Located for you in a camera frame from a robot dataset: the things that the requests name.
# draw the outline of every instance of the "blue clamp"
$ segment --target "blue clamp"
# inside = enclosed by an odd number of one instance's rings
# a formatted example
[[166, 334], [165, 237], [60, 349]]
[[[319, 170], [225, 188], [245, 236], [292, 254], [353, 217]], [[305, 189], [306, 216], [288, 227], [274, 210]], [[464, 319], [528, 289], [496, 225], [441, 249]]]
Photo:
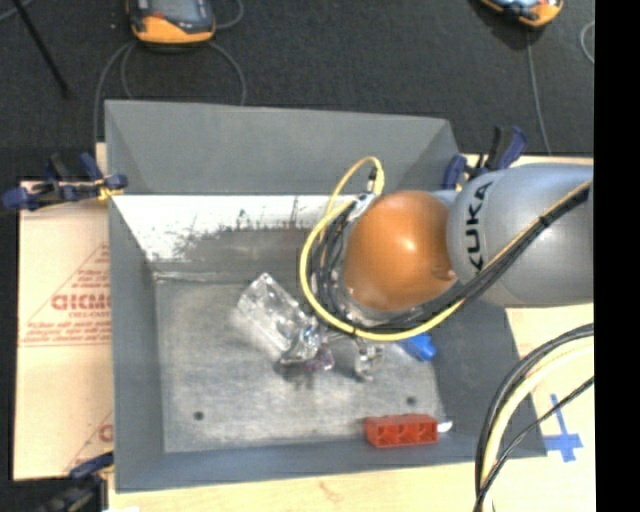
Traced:
[[98, 455], [93, 459], [89, 459], [79, 466], [76, 466], [69, 472], [69, 478], [71, 480], [81, 480], [87, 478], [93, 473], [97, 473], [109, 466], [113, 466], [114, 456], [113, 452], [107, 452], [102, 455]]
[[431, 344], [431, 336], [426, 332], [404, 339], [398, 344], [404, 351], [419, 361], [431, 361], [436, 355], [436, 348]]
[[481, 156], [476, 166], [471, 167], [464, 156], [455, 154], [444, 171], [442, 189], [455, 190], [463, 172], [473, 179], [490, 171], [507, 169], [522, 156], [528, 144], [526, 135], [517, 126], [512, 126], [509, 132], [496, 127], [491, 150], [484, 162]]
[[36, 183], [31, 191], [25, 187], [16, 187], [2, 195], [2, 204], [7, 210], [34, 211], [45, 206], [80, 201], [95, 197], [104, 197], [110, 192], [122, 190], [129, 184], [124, 174], [105, 177], [97, 162], [89, 153], [82, 153], [80, 165], [87, 174], [90, 183], [62, 184], [62, 174], [67, 174], [60, 156], [54, 154], [45, 165], [45, 180]]

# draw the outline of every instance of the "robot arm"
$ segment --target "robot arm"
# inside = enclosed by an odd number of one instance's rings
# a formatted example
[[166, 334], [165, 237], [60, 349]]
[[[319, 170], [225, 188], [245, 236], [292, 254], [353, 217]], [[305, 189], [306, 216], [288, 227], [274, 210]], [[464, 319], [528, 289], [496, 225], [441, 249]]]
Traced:
[[590, 302], [592, 176], [592, 166], [527, 165], [478, 173], [460, 192], [381, 195], [355, 219], [347, 204], [312, 231], [303, 290], [326, 323], [374, 342], [426, 332], [475, 297]]

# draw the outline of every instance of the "dark carpet floor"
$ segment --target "dark carpet floor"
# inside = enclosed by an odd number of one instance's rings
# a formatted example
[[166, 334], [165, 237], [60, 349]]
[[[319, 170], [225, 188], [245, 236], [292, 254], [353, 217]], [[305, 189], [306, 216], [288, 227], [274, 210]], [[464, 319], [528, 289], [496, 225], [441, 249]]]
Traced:
[[[215, 0], [220, 22], [233, 0]], [[0, 0], [0, 192], [41, 176], [54, 151], [94, 146], [104, 66], [132, 34], [124, 0], [34, 0], [27, 10], [71, 87], [65, 99], [25, 24]], [[595, 0], [568, 0], [535, 33], [475, 0], [245, 0], [217, 34], [247, 82], [247, 104], [403, 113], [448, 119], [464, 152], [487, 151], [496, 125], [520, 126], [529, 153], [594, 153]], [[136, 48], [125, 72], [136, 97], [237, 103], [220, 54]], [[124, 98], [119, 65], [104, 96]], [[65, 482], [9, 482], [15, 379], [15, 219], [0, 218], [0, 510], [29, 511]]]

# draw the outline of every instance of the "black and orange device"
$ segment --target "black and orange device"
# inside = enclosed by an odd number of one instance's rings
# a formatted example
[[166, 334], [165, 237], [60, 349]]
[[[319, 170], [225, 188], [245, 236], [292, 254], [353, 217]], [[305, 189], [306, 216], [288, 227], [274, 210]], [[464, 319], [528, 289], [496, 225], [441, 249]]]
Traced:
[[127, 0], [134, 35], [152, 46], [190, 46], [213, 37], [211, 0]]
[[542, 27], [553, 20], [564, 0], [481, 0], [493, 10], [516, 19], [530, 27]]

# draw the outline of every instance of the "black tripod leg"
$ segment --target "black tripod leg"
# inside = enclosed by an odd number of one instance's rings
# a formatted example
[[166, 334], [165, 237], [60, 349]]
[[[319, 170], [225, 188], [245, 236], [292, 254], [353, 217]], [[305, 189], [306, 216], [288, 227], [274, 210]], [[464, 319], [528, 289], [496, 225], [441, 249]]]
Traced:
[[51, 69], [53, 76], [58, 82], [58, 85], [60, 86], [60, 89], [62, 91], [62, 95], [65, 98], [69, 97], [69, 93], [70, 93], [69, 86], [67, 85], [67, 82], [65, 81], [62, 74], [58, 70], [58, 67], [56, 66], [56, 63], [53, 61], [53, 58], [51, 57], [51, 55], [49, 54], [47, 47], [42, 42], [42, 39], [40, 38], [40, 34], [38, 34], [36, 27], [33, 25], [33, 23], [31, 22], [31, 18], [29, 18], [29, 15], [27, 14], [27, 10], [22, 5], [21, 0], [13, 0], [13, 3], [16, 6], [16, 10], [18, 11], [18, 14], [22, 18], [22, 21], [24, 21], [24, 24], [27, 26], [27, 29], [29, 30], [31, 37], [33, 37], [33, 40], [36, 42], [36, 45], [38, 45], [38, 49], [40, 50], [40, 53], [44, 57], [44, 60], [47, 62], [49, 69]]

